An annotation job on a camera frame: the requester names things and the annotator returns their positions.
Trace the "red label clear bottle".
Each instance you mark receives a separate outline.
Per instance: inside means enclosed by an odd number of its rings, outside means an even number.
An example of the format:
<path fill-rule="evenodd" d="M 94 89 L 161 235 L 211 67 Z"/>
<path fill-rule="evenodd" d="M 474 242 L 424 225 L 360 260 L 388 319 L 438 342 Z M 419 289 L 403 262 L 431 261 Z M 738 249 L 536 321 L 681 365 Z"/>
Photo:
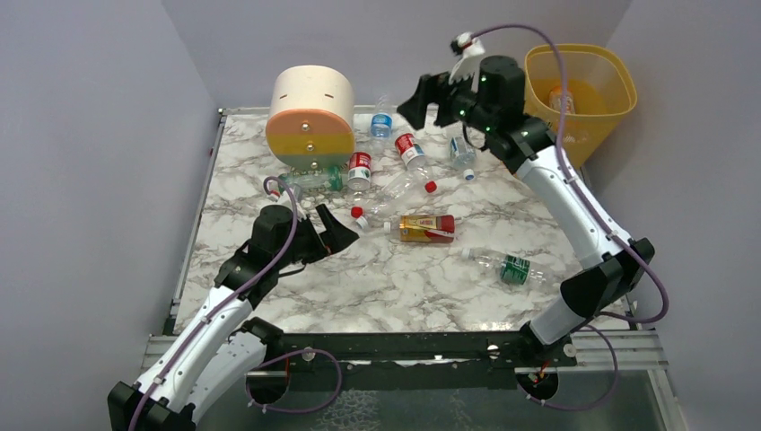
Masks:
<path fill-rule="evenodd" d="M 427 193 L 434 193 L 438 186 L 430 172 L 428 159 L 414 135 L 411 133 L 399 135 L 394 145 L 411 178 L 420 183 Z"/>

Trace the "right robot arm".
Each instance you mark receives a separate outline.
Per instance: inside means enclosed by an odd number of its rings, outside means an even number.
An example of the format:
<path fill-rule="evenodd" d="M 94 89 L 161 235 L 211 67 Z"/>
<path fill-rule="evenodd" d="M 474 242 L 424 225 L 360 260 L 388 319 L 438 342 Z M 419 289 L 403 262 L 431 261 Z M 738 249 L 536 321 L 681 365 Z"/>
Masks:
<path fill-rule="evenodd" d="M 520 329 L 533 353 L 549 350 L 608 305 L 631 292 L 652 243 L 634 240 L 602 209 L 573 172 L 545 121 L 524 111 L 526 75 L 506 56 L 479 63 L 478 76 L 422 75 L 397 112 L 415 130 L 424 127 L 430 105 L 438 127 L 455 122 L 485 136 L 485 149 L 534 191 L 563 230 L 582 271 L 560 285 L 558 297 Z"/>

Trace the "clear bottle green label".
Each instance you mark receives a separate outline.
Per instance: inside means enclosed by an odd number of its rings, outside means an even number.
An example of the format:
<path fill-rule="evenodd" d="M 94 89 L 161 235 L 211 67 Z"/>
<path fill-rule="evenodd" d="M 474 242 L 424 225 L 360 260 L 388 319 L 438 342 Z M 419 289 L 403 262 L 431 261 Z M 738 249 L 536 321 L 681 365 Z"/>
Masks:
<path fill-rule="evenodd" d="M 459 253 L 464 260 L 477 263 L 492 271 L 506 285 L 552 285 L 558 279 L 553 269 L 535 261 L 487 248 L 464 248 Z"/>

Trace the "gold red label bottle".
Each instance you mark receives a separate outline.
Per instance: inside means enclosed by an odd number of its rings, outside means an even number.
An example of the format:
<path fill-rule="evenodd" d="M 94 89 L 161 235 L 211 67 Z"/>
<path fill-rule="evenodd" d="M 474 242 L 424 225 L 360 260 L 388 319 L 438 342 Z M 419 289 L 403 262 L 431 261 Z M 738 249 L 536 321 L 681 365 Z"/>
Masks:
<path fill-rule="evenodd" d="M 452 243 L 456 236 L 453 215 L 403 215 L 385 222 L 383 230 L 401 242 Z"/>

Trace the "orange label bottle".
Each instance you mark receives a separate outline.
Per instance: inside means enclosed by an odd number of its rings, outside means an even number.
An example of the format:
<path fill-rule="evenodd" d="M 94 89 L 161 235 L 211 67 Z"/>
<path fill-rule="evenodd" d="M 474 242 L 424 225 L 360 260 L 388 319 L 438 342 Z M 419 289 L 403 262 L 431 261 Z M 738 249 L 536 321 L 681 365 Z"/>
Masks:
<path fill-rule="evenodd" d="M 552 110 L 573 115 L 576 113 L 573 93 L 561 85 L 553 87 L 547 95 L 547 106 Z"/>

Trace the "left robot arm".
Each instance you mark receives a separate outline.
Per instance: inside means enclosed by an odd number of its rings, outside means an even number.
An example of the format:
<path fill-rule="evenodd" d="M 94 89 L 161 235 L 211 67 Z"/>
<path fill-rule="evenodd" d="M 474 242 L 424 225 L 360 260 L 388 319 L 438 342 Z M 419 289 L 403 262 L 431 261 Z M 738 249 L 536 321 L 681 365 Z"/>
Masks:
<path fill-rule="evenodd" d="M 348 248 L 358 234 L 324 205 L 324 231 L 289 205 L 264 207 L 250 238 L 220 268 L 191 323 L 134 383 L 108 396 L 114 430 L 194 430 L 242 375 L 265 361 L 281 332 L 250 315 L 276 286 L 281 269 L 311 264 Z"/>

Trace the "clear bottle red cap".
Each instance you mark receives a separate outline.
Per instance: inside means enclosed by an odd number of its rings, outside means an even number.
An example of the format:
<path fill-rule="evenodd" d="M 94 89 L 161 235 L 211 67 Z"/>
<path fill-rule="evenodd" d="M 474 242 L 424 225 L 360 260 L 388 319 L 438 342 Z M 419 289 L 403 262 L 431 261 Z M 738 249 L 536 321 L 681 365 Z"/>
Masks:
<path fill-rule="evenodd" d="M 422 172 L 402 172 L 373 197 L 365 198 L 352 206 L 351 217 L 383 218 L 399 210 L 417 191 L 427 192 L 431 180 Z"/>

